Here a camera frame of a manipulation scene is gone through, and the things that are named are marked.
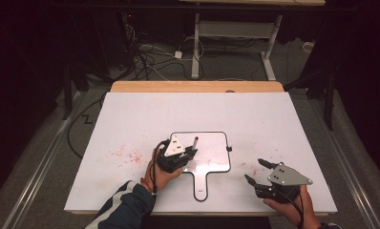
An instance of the person's left hand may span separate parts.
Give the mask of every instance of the person's left hand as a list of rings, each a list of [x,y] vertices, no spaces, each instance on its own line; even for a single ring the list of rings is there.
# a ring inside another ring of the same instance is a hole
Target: person's left hand
[[[145,179],[147,180],[146,182],[148,185],[144,185],[145,188],[147,188],[146,186],[149,186],[151,188],[151,193],[152,193],[152,190],[154,188],[153,181],[152,181],[154,178],[153,165],[154,165],[154,161],[153,161],[153,157],[152,157],[152,159],[148,162],[148,167],[146,168],[146,171],[145,171]],[[180,174],[183,172],[183,168],[178,168],[172,174],[169,174],[169,173],[161,170],[157,163],[155,163],[155,166],[156,166],[155,167],[155,174],[156,174],[156,180],[157,180],[156,185],[158,187],[158,192],[160,192],[162,189],[164,189],[164,187],[166,187],[166,185],[169,183],[170,180],[180,176]]]

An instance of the gray carpet floor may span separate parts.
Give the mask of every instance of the gray carpet floor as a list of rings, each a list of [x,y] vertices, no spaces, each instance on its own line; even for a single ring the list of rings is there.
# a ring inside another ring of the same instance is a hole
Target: gray carpet floor
[[[301,51],[302,45],[300,40],[285,45],[276,44],[270,61],[277,80],[282,84],[299,77],[308,59],[308,54]],[[163,44],[158,44],[158,47],[162,50],[155,52],[175,51]],[[226,52],[220,48],[206,48],[204,57],[201,58],[202,80],[266,80],[264,68],[259,61],[259,53],[264,47],[265,42],[259,40],[248,47],[237,47]],[[167,58],[160,54],[153,56],[157,61]],[[185,80],[183,69],[189,77],[191,64],[189,61],[177,62],[183,65],[172,64],[164,68],[164,65],[155,65],[148,79]],[[120,70],[111,68],[111,73],[118,75]],[[123,80],[136,77],[145,80],[146,75],[144,72],[140,76],[132,73]],[[93,219],[92,215],[78,216],[63,211],[81,161],[68,144],[68,125],[75,116],[94,104],[84,112],[87,116],[77,117],[70,131],[71,145],[83,156],[101,109],[96,101],[110,89],[109,85],[95,77],[89,75],[88,78],[90,90],[75,94],[74,116],[67,121],[62,120],[64,101],[60,94],[58,108],[37,130],[19,158],[0,192],[0,228],[11,228],[4,225],[12,215],[19,217],[19,220],[12,218],[12,222],[17,222],[12,228],[84,228]],[[380,228],[380,173],[349,122],[338,93],[335,95],[332,114],[333,131],[327,129],[322,119],[324,101],[308,100],[304,89],[291,90],[289,93],[338,208],[338,213],[320,220],[335,222],[342,228]],[[60,131],[62,127],[66,127],[64,132]],[[56,136],[59,139],[57,144],[53,141]],[[52,157],[45,160],[48,170],[41,171],[43,179],[37,184],[37,192],[32,193],[31,201],[22,202],[25,207],[22,214],[13,214],[12,210],[23,190],[31,178],[37,176],[35,172],[49,152]],[[271,217],[269,220],[273,229],[294,228],[283,217]]]

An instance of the hand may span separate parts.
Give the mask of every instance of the hand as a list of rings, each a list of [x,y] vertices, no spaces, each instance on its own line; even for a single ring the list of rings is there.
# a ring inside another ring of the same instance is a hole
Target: hand
[[[297,206],[303,211],[304,209],[304,229],[317,229],[321,226],[321,222],[315,217],[314,209],[312,206],[311,196],[308,193],[306,185],[300,186],[300,197],[297,197],[294,201]],[[301,199],[303,200],[304,208],[302,208]],[[291,203],[281,204],[271,198],[265,198],[264,203],[272,209],[276,210],[285,218],[298,226],[300,224],[300,214]]]
[[[151,193],[152,193],[152,190],[154,188],[154,185],[153,185],[153,182],[152,182],[152,179],[151,179],[151,176],[152,178],[154,178],[154,175],[153,175],[153,165],[154,165],[154,157],[152,157],[151,161],[149,161],[148,163],[148,167],[146,168],[146,171],[145,171],[145,179],[148,181],[148,185],[145,185],[144,187],[147,188],[146,186],[149,186],[151,188]],[[166,185],[169,183],[170,180],[178,177],[182,172],[183,172],[183,168],[179,168],[177,169],[175,172],[173,172],[172,174],[169,174],[163,170],[160,169],[160,167],[158,166],[157,163],[155,163],[155,177],[156,177],[156,180],[157,180],[157,187],[158,187],[158,192],[160,192],[164,187],[166,187]]]

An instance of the floor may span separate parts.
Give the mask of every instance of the floor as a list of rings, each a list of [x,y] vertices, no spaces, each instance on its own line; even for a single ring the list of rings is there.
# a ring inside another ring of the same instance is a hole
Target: floor
[[[259,56],[266,41],[204,42],[201,80],[266,80]],[[309,57],[301,49],[303,44],[295,40],[274,47],[270,62],[276,79],[283,85],[299,77]],[[136,70],[122,80],[186,80],[190,77],[189,61],[161,63],[171,58],[167,54],[173,54],[175,48],[163,43],[147,43],[140,49],[147,65],[153,63],[152,69],[145,71],[139,59]],[[183,59],[191,58],[188,49],[182,47],[182,50]],[[113,76],[124,70],[113,67],[110,71]],[[92,75],[88,75],[88,81],[88,92],[75,92],[74,109],[67,120],[62,120],[64,100],[63,95],[59,95],[58,108],[37,130],[17,162],[0,192],[0,228],[84,228],[93,219],[92,215],[78,216],[63,211],[81,161],[79,157],[84,155],[101,109],[99,101],[110,89],[110,85]],[[320,217],[320,220],[335,222],[342,228],[380,228],[380,173],[349,122],[342,100],[336,92],[332,114],[334,130],[329,131],[322,119],[324,101],[307,99],[305,92],[293,89],[289,94],[338,208],[338,213]],[[294,228],[283,217],[268,220],[273,229]],[[240,224],[246,228],[266,228],[264,220],[256,219],[233,219],[225,225],[239,228]]]

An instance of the person's right hand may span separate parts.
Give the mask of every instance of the person's right hand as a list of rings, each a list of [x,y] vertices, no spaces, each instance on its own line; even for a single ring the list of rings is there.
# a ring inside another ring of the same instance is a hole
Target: person's right hand
[[[318,229],[321,226],[321,222],[315,217],[314,209],[312,206],[311,196],[308,193],[306,185],[300,187],[300,197],[297,197],[294,201],[297,206],[304,211],[304,229]],[[300,214],[291,203],[279,203],[271,198],[265,198],[264,203],[278,213],[285,216],[285,218],[293,225],[298,226],[300,224]]]

